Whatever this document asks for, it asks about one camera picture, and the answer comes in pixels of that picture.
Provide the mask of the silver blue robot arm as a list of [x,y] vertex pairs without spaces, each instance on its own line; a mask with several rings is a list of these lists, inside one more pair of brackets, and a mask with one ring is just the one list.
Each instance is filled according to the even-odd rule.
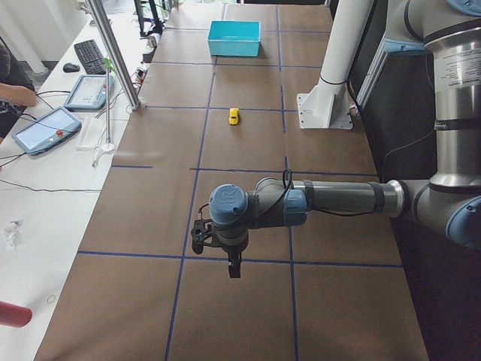
[[457,244],[480,247],[480,3],[391,1],[385,50],[434,57],[437,170],[427,180],[379,183],[260,180],[253,191],[234,184],[210,195],[210,218],[192,228],[192,249],[219,247],[231,278],[241,275],[249,232],[305,222],[309,211],[353,217],[403,215]]

